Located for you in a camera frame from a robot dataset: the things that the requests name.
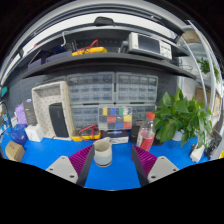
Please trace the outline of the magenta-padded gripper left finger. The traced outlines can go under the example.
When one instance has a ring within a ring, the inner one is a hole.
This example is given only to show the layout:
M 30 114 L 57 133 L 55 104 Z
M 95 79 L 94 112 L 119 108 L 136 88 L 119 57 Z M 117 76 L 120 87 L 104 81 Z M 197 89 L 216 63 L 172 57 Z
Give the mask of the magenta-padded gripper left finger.
M 60 156 L 47 168 L 47 171 L 83 187 L 94 155 L 93 145 L 85 147 L 69 157 Z

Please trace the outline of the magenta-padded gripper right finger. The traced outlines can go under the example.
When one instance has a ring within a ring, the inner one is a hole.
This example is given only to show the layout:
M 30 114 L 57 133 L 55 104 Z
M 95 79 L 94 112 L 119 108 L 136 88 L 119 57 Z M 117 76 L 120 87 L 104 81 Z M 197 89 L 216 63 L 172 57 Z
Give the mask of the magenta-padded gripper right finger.
M 178 168 L 165 156 L 156 157 L 138 146 L 132 146 L 131 155 L 141 186 L 178 171 Z

